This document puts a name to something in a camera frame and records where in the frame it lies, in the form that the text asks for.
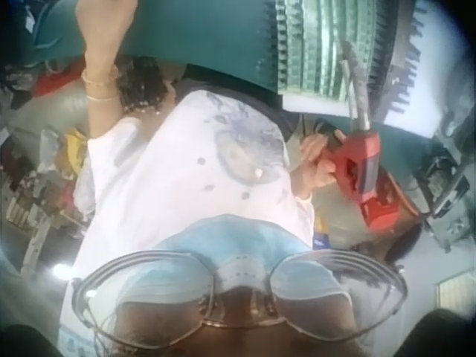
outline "wall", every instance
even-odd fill
[[[376,330],[375,357],[392,356],[420,318],[437,307],[438,283],[475,266],[476,247],[467,240],[446,254],[430,234],[424,233],[402,264],[408,299],[397,315]]]

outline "red object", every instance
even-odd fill
[[[75,62],[67,67],[62,73],[58,74],[41,74],[35,89],[33,90],[34,97],[41,97],[43,95],[50,94],[58,89],[66,86],[67,84],[74,82],[81,77],[84,64],[81,62]]]
[[[341,146],[325,149],[321,157],[334,162],[339,189],[360,207],[369,230],[384,231],[396,224],[399,202],[387,174],[379,171],[379,134],[352,132]]]
[[[335,179],[348,199],[361,204],[376,195],[380,157],[376,132],[353,132],[341,146],[333,151],[325,149],[322,156],[334,162]]]
[[[365,224],[371,231],[385,231],[396,224],[399,218],[399,200],[386,173],[379,173],[376,196],[359,207]]]

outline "bracelet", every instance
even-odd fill
[[[106,82],[95,82],[88,78],[87,68],[84,68],[81,79],[83,82],[88,86],[96,86],[96,87],[106,87],[112,84],[116,79],[119,78],[119,69],[116,65],[113,65],[111,68],[111,72],[109,73],[109,78]]]
[[[119,96],[115,95],[114,97],[108,97],[108,98],[96,98],[96,97],[91,97],[90,95],[86,95],[86,98],[89,100],[93,100],[94,102],[110,102],[111,100],[118,99]]]

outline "raised arm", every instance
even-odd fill
[[[123,116],[115,58],[134,19],[138,0],[79,0],[77,23],[83,35],[89,134],[106,134]]]

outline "blue surgical mask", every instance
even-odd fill
[[[224,215],[204,219],[180,234],[161,242],[163,251],[190,252],[208,268],[193,261],[160,261],[129,279],[118,303],[183,303],[210,289],[214,274],[215,294],[244,286],[269,295],[269,284],[280,298],[304,300],[348,294],[332,273],[316,262],[294,262],[273,273],[284,258],[309,251],[297,237],[270,222]]]

